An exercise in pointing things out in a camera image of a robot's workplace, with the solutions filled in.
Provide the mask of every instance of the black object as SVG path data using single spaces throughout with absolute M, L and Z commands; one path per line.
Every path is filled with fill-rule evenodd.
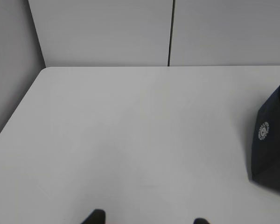
M 106 213 L 103 210 L 95 209 L 81 224 L 105 224 Z
M 194 224 L 210 224 L 210 223 L 204 218 L 197 218 L 194 220 Z
M 251 171 L 256 183 L 280 192 L 280 86 L 258 111 Z

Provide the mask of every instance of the bag logo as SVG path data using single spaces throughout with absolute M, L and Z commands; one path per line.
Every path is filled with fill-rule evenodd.
M 267 136 L 267 134 L 269 133 L 269 123 L 265 122 L 263 123 L 260 128 L 259 128 L 259 131 L 258 131 L 258 138 L 259 140 L 264 140 Z

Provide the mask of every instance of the white tabletop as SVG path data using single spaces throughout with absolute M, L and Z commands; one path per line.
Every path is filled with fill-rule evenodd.
M 0 224 L 280 224 L 245 151 L 280 66 L 47 68 L 0 134 Z

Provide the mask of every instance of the gray wall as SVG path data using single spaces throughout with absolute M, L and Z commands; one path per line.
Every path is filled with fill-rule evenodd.
M 280 65 L 280 0 L 176 0 L 171 65 Z
M 29 0 L 46 65 L 166 66 L 172 0 Z
M 44 67 L 28 2 L 0 0 L 0 132 Z

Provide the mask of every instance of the white surface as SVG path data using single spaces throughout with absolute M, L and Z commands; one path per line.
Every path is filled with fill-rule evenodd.
M 46 65 L 166 66 L 172 0 L 29 0 Z
M 176 0 L 170 64 L 280 64 L 280 0 Z
M 280 223 L 248 181 L 280 67 L 47 68 L 0 134 L 0 224 Z
M 0 131 L 43 68 L 22 0 L 0 0 Z

